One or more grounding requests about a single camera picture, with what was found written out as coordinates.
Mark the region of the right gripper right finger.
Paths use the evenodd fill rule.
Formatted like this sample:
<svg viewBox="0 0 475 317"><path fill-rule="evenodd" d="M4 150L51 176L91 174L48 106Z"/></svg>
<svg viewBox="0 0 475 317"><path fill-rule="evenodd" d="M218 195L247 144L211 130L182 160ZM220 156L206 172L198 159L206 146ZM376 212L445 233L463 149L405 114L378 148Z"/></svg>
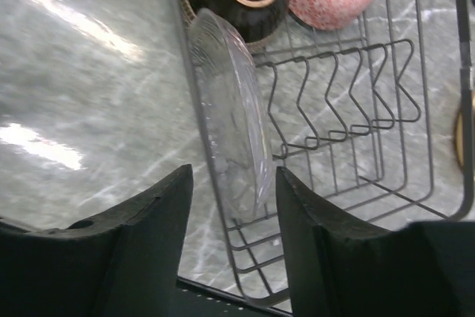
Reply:
<svg viewBox="0 0 475 317"><path fill-rule="evenodd" d="M389 231L276 171L295 316L472 316L474 224L425 220Z"/></svg>

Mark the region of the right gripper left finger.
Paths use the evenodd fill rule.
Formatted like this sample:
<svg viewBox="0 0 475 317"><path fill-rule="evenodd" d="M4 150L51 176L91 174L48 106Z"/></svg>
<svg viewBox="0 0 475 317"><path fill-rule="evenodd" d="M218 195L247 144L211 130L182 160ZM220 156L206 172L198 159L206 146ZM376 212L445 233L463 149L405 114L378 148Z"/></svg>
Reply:
<svg viewBox="0 0 475 317"><path fill-rule="evenodd" d="M193 194L186 164L65 229L1 222L3 316L167 316Z"/></svg>

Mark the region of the tan wooden plate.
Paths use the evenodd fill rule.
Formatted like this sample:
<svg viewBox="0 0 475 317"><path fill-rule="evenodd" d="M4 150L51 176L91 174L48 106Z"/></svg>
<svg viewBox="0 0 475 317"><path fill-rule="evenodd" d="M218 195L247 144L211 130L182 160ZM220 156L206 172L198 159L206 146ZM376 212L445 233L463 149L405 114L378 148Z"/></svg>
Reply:
<svg viewBox="0 0 475 317"><path fill-rule="evenodd" d="M453 125L453 149L456 155L457 165L462 171L465 168L463 158L463 115L462 103L459 103L458 111Z"/></svg>

